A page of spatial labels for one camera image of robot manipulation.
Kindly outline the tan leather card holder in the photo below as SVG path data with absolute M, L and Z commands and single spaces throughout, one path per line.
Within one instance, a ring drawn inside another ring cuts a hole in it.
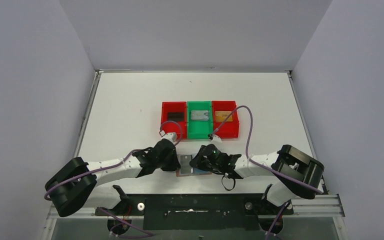
M 196 153 L 193 153 L 193 154 L 178 154 L 177 155 L 177 159 L 178 159 L 179 164 L 180 164 L 180 161 L 179 161 L 179 156 L 180 155 L 192 155 L 192 157 L 194 157 L 195 154 Z M 193 168 L 193 173 L 192 174 L 180 175 L 179 174 L 179 170 L 180 170 L 180 168 L 176 170 L 176 176 L 177 177 L 190 177 L 190 176 L 201 176 L 201 175 L 210 175 L 211 174 L 208 171 L 202 171 L 202 170 Z

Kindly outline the red plastic bin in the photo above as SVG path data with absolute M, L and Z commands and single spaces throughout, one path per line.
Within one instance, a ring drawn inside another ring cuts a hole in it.
M 215 122 L 214 112 L 215 111 L 233 111 L 237 104 L 235 101 L 226 101 L 226 100 L 214 100 L 211 102 L 212 106 L 212 116 L 213 116 L 213 129 L 218 131 L 215 133 L 222 139 L 236 139 L 239 136 L 240 121 L 238 113 L 234 112 L 232 114 L 233 122 L 225 122 L 223 126 L 220 126 L 221 123 Z
M 187 139 L 187 102 L 186 101 L 165 101 L 162 102 L 161 106 L 161 120 L 160 123 L 163 124 L 167 122 L 167 113 L 168 112 L 183 112 L 184 121 L 176 122 L 182 129 L 182 139 Z

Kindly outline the green plastic bin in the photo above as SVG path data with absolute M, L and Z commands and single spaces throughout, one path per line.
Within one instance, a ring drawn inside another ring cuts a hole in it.
M 213 131 L 213 116 L 211 101 L 187 101 L 187 138 L 190 140 L 207 139 Z M 209 120 L 190 120 L 190 112 L 196 110 L 209 111 Z

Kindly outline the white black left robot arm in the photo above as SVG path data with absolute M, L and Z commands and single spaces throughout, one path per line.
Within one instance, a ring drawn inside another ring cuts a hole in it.
M 44 188 L 44 199 L 51 201 L 61 217 L 76 213 L 82 207 L 113 209 L 122 201 L 122 189 L 104 184 L 121 179 L 151 175 L 155 170 L 174 172 L 180 168 L 177 143 L 162 138 L 155 146 L 133 149 L 125 157 L 86 162 L 75 157 L 66 163 Z

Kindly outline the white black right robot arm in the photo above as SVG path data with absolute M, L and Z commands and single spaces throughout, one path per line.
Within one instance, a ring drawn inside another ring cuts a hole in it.
M 202 145 L 189 164 L 233 180 L 273 175 L 277 179 L 269 183 L 263 200 L 276 207 L 295 197 L 312 200 L 322 193 L 319 184 L 324 165 L 288 144 L 278 151 L 250 157 L 222 152 L 214 144 Z

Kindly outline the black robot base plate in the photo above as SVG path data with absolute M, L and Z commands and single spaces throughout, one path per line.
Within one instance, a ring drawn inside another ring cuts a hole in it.
M 138 217 L 147 231 L 257 231 L 268 230 L 280 210 L 262 193 L 131 194 L 112 209 L 100 207 L 95 214 Z

